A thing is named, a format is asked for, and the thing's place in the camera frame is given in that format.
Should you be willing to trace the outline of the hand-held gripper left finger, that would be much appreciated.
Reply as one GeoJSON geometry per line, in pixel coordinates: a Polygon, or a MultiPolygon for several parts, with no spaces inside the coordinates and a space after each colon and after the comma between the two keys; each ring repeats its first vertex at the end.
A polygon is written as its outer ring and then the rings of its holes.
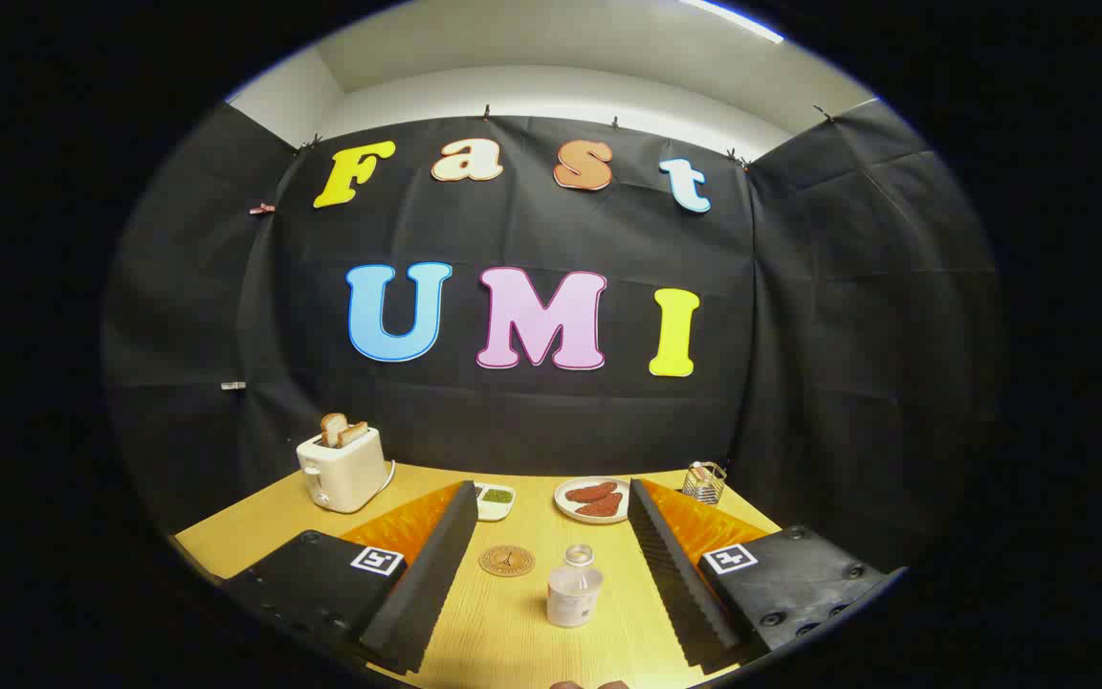
{"type": "Polygon", "coordinates": [[[419,671],[475,531],[476,489],[455,481],[341,536],[298,532],[222,589],[335,659],[419,671]]]}

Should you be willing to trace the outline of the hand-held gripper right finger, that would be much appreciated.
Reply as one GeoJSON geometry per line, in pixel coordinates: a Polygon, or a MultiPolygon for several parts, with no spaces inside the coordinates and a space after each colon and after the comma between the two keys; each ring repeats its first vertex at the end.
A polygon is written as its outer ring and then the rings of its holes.
{"type": "Polygon", "coordinates": [[[768,532],[677,489],[631,480],[627,516],[687,663],[765,663],[829,633],[895,584],[815,529],[768,532]]]}

